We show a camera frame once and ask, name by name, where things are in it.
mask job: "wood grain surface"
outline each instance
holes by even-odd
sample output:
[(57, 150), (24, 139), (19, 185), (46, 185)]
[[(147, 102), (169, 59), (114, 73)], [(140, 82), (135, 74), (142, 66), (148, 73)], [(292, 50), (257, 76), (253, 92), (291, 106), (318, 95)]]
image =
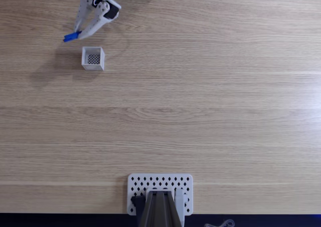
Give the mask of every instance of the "wood grain surface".
[(321, 0), (117, 2), (63, 44), (79, 0), (0, 0), (0, 212), (125, 213), (130, 173), (182, 172), (194, 213), (320, 213)]

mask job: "mounting plate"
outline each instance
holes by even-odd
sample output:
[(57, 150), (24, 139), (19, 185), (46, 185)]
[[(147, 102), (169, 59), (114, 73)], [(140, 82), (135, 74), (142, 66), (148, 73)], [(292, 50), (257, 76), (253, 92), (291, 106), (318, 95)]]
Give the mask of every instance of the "mounting plate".
[(190, 174), (182, 173), (133, 173), (128, 177), (127, 185), (127, 213), (136, 215), (136, 208), (131, 198), (137, 195), (145, 195), (148, 188), (173, 188), (175, 191), (180, 188), (187, 195), (185, 203), (185, 215), (193, 214), (193, 177)]

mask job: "blue object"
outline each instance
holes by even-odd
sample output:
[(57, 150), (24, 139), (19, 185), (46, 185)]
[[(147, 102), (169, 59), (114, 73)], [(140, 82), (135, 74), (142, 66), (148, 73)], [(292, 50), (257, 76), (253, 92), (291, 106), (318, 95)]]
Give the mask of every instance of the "blue object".
[(64, 42), (66, 43), (66, 42), (69, 42), (69, 41), (78, 39), (78, 36), (79, 36), (79, 34), (80, 34), (81, 32), (82, 32), (82, 31), (78, 31), (78, 32), (72, 33), (72, 34), (70, 34), (70, 35), (65, 35)]

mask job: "small white box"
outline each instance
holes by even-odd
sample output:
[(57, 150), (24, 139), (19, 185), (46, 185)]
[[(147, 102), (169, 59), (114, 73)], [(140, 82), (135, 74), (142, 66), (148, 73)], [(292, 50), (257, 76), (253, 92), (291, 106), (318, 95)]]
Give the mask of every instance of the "small white box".
[(85, 70), (104, 70), (105, 52), (101, 47), (82, 47), (81, 64)]

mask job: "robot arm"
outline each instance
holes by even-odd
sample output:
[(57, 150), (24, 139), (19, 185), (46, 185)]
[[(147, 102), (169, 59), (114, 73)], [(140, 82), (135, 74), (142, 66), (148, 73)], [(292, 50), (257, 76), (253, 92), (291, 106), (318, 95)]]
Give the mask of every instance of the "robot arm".
[[(119, 15), (121, 6), (114, 0), (81, 0), (75, 22), (74, 33), (65, 36), (65, 42), (74, 39), (85, 39), (96, 33), (103, 25), (115, 20)], [(81, 27), (90, 13), (94, 11), (95, 17), (89, 25), (81, 31)]]

